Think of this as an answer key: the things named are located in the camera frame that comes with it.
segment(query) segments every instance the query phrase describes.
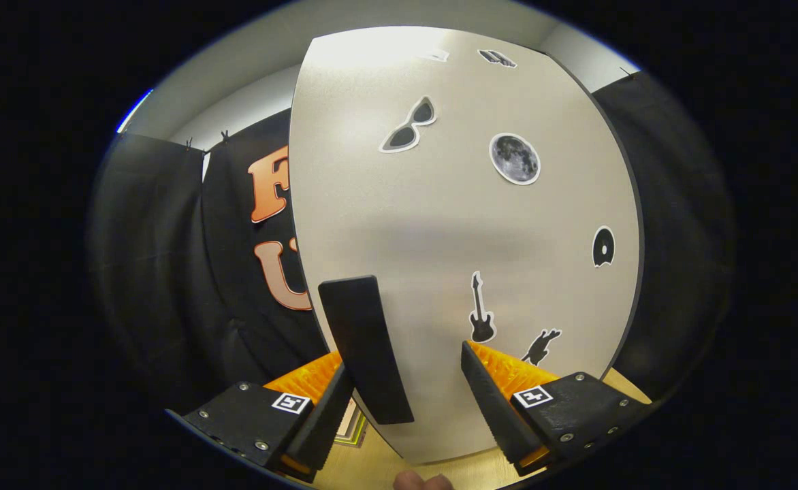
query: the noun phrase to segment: ceiling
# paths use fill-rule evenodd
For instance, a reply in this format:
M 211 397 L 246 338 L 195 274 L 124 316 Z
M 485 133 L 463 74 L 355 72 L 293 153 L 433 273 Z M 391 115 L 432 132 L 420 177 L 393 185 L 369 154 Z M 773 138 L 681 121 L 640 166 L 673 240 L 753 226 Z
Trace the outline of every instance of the ceiling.
M 538 49 L 558 24 L 552 16 L 508 0 L 299 0 L 260 16 L 192 56 L 147 97 L 128 130 L 169 139 L 200 112 L 243 86 L 299 65 L 312 38 L 334 32 L 421 25 L 475 32 Z

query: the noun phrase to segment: electric guitar silhouette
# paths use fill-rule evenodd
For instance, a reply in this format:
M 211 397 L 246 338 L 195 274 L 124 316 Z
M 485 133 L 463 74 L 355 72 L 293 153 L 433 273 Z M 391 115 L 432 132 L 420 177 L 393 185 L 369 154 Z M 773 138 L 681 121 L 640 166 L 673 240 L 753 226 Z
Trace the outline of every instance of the electric guitar silhouette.
M 468 320 L 471 322 L 471 328 L 473 328 L 471 331 L 471 340 L 478 342 L 478 344 L 489 342 L 496 337 L 496 326 L 493 325 L 493 312 L 483 311 L 481 285 L 483 285 L 483 281 L 481 281 L 481 271 L 478 270 L 471 275 L 471 290 L 475 294 L 475 310 L 468 316 Z

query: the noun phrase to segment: guitar sticker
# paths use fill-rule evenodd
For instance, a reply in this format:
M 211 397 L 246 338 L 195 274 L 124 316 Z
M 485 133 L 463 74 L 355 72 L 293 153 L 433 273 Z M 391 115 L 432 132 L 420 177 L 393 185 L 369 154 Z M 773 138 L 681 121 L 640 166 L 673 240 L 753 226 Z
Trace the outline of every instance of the guitar sticker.
M 560 337 L 560 335 L 562 335 L 562 331 L 558 331 L 557 329 L 551 329 L 549 332 L 547 329 L 543 329 L 543 331 L 541 331 L 541 336 L 532 341 L 529 350 L 526 351 L 526 356 L 523 356 L 523 359 L 520 360 L 529 360 L 531 365 L 539 365 L 541 360 L 549 354 L 547 345 L 554 340 L 554 338 Z
M 487 311 L 483 307 L 483 298 L 481 297 L 482 285 L 481 271 L 476 270 L 475 273 L 471 275 L 471 290 L 475 297 L 475 309 L 468 315 L 468 320 L 471 322 L 471 340 L 478 342 L 478 344 L 485 344 L 496 337 L 496 326 L 493 325 L 493 312 Z

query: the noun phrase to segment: black fabric backdrop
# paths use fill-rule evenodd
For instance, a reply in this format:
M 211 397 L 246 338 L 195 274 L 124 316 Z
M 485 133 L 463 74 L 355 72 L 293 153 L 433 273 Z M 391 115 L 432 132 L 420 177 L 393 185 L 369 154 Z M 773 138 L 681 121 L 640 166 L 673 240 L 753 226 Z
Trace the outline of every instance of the black fabric backdrop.
M 626 151 L 644 219 L 641 292 L 614 368 L 657 400 L 701 358 L 727 312 L 734 208 L 698 125 L 650 75 L 592 96 Z
M 292 291 L 305 291 L 299 254 L 288 245 L 293 232 L 290 191 L 276 186 L 286 208 L 260 223 L 251 223 L 252 176 L 249 165 L 286 146 L 290 109 L 272 115 L 211 149 L 202 190 L 202 227 L 207 257 L 219 295 L 233 317 L 213 347 L 228 382 L 265 382 L 328 353 L 313 311 L 290 310 L 269 292 L 259 259 L 262 242 L 284 246 L 281 265 Z
M 208 332 L 225 320 L 203 260 L 202 159 L 200 150 L 175 143 L 116 137 L 88 230 L 89 269 L 107 326 L 143 388 L 178 410 L 219 388 L 204 362 Z

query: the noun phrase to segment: white board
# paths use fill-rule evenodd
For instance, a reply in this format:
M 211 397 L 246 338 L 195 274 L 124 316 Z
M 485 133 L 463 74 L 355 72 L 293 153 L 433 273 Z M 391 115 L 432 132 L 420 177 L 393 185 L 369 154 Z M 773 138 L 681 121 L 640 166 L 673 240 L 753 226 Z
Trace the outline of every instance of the white board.
M 411 149 L 381 151 L 422 97 L 436 120 L 415 128 Z M 504 133 L 534 149 L 532 183 L 512 182 L 494 164 L 490 143 Z M 605 375 L 635 303 L 639 209 L 607 122 L 554 60 L 436 28 L 315 38 L 293 96 L 289 159 L 300 258 L 331 350 L 317 285 L 377 277 L 415 422 L 373 426 L 403 458 L 495 446 L 460 369 L 476 271 L 496 326 L 488 346 L 521 359 L 542 331 L 557 329 L 539 367 Z M 603 227 L 613 259 L 595 264 Z

